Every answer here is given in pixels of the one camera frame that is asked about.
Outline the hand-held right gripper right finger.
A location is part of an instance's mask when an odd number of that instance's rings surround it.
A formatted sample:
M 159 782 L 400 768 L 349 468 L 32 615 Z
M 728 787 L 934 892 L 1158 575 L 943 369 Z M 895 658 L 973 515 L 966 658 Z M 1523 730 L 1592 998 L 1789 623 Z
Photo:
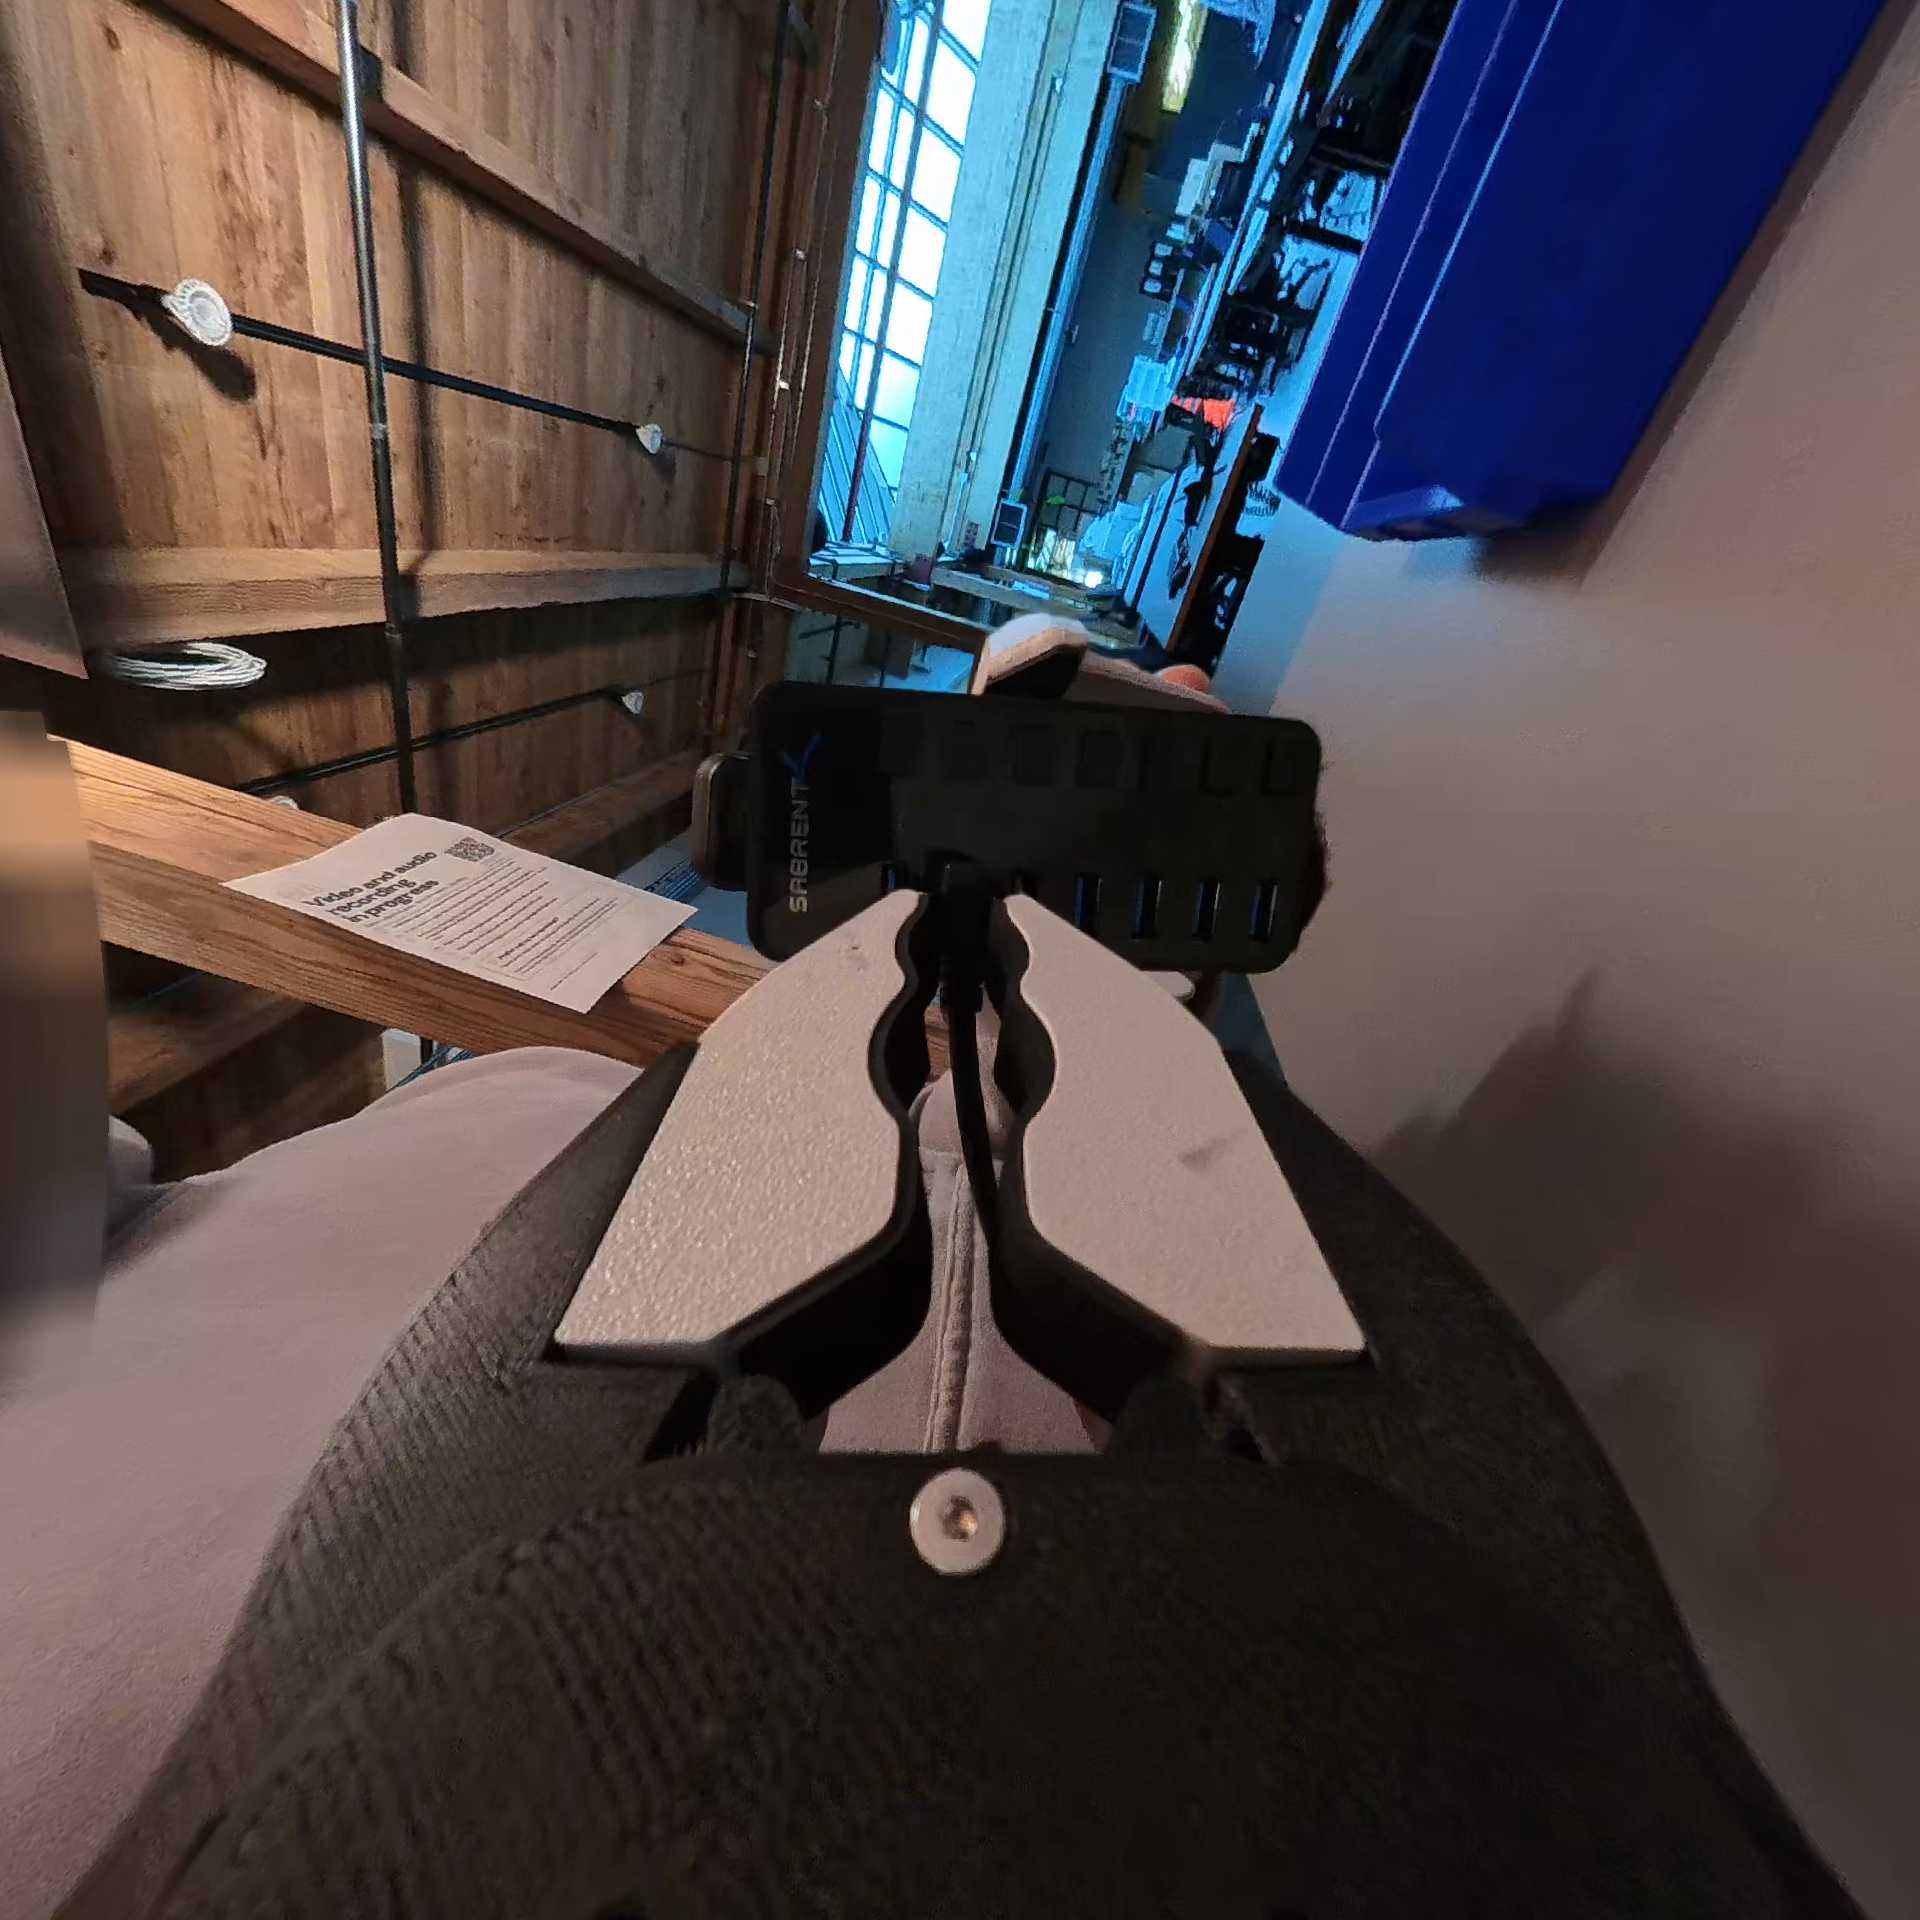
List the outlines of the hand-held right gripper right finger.
M 1029 896 L 993 906 L 1012 1114 L 993 1315 L 1067 1396 L 1343 1366 L 1365 1334 L 1227 1055 L 1157 978 Z

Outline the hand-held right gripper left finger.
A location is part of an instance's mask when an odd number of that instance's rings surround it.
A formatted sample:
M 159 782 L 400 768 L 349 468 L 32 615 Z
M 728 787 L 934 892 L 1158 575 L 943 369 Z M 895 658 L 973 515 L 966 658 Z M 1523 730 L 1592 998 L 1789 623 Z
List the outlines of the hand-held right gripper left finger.
M 767 1376 L 830 1407 L 924 1329 L 927 900 L 891 892 L 704 1033 L 559 1318 L 565 1360 Z

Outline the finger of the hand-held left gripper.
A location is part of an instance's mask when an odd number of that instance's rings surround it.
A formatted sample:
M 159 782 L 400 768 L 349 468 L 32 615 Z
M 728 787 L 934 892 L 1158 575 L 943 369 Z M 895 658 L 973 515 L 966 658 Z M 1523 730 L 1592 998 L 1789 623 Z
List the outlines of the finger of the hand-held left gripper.
M 1093 703 L 1100 690 L 1089 678 L 1089 631 L 1071 617 L 1016 615 L 982 642 L 969 679 L 969 697 L 1012 697 L 1036 703 Z

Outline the black usb hub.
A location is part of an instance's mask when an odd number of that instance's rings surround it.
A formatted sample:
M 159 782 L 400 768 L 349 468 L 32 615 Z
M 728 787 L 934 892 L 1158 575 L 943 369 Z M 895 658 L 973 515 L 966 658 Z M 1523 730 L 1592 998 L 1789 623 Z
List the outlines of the black usb hub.
M 782 681 L 753 703 L 752 946 L 782 963 L 966 862 L 1137 969 L 1279 969 L 1328 880 L 1318 736 L 1283 718 Z

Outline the white printed paper notice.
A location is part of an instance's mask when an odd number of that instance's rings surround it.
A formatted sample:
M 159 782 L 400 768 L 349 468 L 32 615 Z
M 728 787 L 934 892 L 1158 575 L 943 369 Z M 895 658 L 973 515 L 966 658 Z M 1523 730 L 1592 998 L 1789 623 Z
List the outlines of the white printed paper notice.
M 223 887 L 574 1016 L 692 915 L 685 900 L 421 815 Z

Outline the paned window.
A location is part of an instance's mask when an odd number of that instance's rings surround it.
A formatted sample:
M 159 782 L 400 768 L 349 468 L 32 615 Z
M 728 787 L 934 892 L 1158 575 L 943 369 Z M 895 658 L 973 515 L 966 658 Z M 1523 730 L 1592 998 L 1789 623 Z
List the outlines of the paned window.
M 904 474 L 989 2 L 891 6 L 854 177 L 819 513 L 879 545 Z

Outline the black metal pipe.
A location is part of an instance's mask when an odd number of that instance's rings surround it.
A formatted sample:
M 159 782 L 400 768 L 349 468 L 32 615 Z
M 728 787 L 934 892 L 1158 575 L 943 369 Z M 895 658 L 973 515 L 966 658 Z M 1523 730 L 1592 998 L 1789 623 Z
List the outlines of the black metal pipe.
M 356 319 L 361 330 L 361 369 L 368 419 L 368 459 L 375 506 L 375 551 L 381 600 L 381 636 L 388 658 L 388 694 L 393 721 L 393 766 L 400 812 L 417 812 L 416 728 L 412 710 L 409 615 L 400 577 L 397 515 L 393 495 L 393 428 L 388 407 L 385 355 L 381 342 L 381 310 L 376 279 L 376 218 L 368 164 L 368 97 L 358 6 L 333 2 L 333 54 L 348 168 L 348 204 L 352 222 L 352 267 Z

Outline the wooden beam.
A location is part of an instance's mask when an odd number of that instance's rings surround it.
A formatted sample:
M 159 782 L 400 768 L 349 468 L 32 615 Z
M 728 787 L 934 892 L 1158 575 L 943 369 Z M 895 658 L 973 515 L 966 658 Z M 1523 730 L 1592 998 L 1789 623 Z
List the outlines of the wooden beam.
M 771 969 L 742 945 L 675 934 L 585 1014 L 376 946 L 230 883 L 327 852 L 355 827 L 69 743 L 108 945 L 492 1055 L 579 1049 L 648 1070 L 688 1055 Z

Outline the person in beige hoodie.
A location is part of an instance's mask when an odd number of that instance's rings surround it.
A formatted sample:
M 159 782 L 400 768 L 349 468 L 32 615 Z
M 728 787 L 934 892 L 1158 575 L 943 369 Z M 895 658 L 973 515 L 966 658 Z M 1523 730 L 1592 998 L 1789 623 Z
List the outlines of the person in beige hoodie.
M 432 1072 L 163 1184 L 110 1123 L 92 1305 L 4 1336 L 4 1915 L 52 1915 L 169 1761 L 272 1537 L 376 1366 L 507 1204 L 656 1067 Z

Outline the blue plastic bin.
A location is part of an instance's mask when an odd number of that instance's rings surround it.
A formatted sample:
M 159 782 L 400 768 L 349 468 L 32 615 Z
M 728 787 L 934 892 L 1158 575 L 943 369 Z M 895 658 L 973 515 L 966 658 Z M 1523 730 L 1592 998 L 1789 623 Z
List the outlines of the blue plastic bin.
M 1469 2 L 1271 472 L 1345 537 L 1603 498 L 1881 2 Z

